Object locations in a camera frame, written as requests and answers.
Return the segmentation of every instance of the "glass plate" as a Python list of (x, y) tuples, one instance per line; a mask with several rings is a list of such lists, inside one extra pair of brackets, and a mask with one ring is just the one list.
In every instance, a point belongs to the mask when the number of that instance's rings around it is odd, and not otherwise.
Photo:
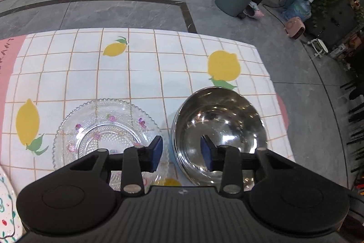
[[(138, 143), (148, 146), (157, 135), (161, 135), (157, 124), (139, 107), (116, 99), (89, 101), (73, 110), (59, 127), (53, 143), (54, 169), (98, 148), (118, 154)], [(146, 191), (151, 184), (158, 184), (167, 176), (168, 162), (167, 140), (164, 139), (157, 170), (142, 173)], [(112, 171), (110, 186), (120, 190), (120, 182), (121, 171)]]

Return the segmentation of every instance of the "metal screw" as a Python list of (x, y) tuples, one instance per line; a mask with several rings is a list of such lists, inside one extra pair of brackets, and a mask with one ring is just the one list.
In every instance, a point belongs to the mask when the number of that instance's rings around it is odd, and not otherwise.
[(128, 184), (123, 188), (123, 190), (128, 194), (136, 194), (139, 193), (142, 190), (142, 188), (137, 184)]
[(236, 184), (228, 184), (225, 185), (222, 190), (228, 194), (237, 194), (240, 192), (241, 188)]

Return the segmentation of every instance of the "lemon print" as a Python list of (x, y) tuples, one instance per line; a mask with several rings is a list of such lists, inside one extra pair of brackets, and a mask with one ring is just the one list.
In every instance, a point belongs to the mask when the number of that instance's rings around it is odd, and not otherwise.
[(16, 132), (18, 133), (21, 144), (30, 145), (33, 139), (37, 136), (39, 130), (39, 114), (32, 100), (19, 108), (16, 115)]
[(216, 87), (236, 88), (227, 82), (235, 80), (240, 74), (240, 63), (236, 54), (226, 51), (213, 52), (207, 62), (207, 72)]
[(39, 114), (32, 100), (28, 99), (27, 102), (19, 108), (18, 114), (16, 115), (15, 127), (21, 144), (24, 145), (27, 150), (30, 150), (39, 156), (48, 149), (47, 146), (45, 149), (39, 150), (42, 145), (44, 134), (35, 138), (39, 130)]
[(176, 179), (166, 178), (166, 179), (164, 179), (163, 185), (167, 186), (167, 187), (180, 187), (181, 183)]
[(119, 40), (116, 40), (116, 42), (109, 44), (105, 48), (103, 55), (110, 57), (115, 57), (117, 55), (120, 55), (125, 51), (126, 45), (127, 45), (126, 38), (120, 36)]

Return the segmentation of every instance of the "small white stool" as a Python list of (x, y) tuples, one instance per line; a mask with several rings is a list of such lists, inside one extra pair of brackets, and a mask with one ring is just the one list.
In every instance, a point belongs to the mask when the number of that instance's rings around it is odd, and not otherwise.
[(324, 42), (319, 39), (315, 38), (309, 42), (307, 42), (308, 45), (312, 45), (312, 47), (315, 49), (316, 53), (314, 54), (315, 57), (321, 58), (323, 56), (323, 53), (328, 53), (327, 47), (325, 46)]

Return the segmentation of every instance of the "black cable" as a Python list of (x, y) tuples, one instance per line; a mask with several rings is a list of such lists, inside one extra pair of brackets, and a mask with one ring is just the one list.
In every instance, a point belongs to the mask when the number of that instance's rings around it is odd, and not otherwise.
[(287, 1), (288, 0), (286, 0), (286, 2), (284, 3), (284, 5), (281, 5), (281, 6), (279, 6), (279, 7), (272, 7), (272, 6), (268, 6), (268, 5), (265, 5), (265, 6), (267, 6), (267, 7), (269, 7), (269, 8), (272, 8), (272, 9), (275, 9), (275, 8), (282, 8), (282, 7), (284, 7), (286, 4), (287, 4)]
[(262, 4), (262, 6), (269, 12), (269, 13), (271, 13), (279, 22), (281, 22), (281, 24), (283, 25), (283, 26), (285, 26), (284, 25), (284, 23), (276, 16), (276, 15), (274, 15), (270, 10), (268, 10), (266, 7), (269, 7), (269, 8), (271, 8), (270, 6), (267, 6), (267, 5), (263, 5)]

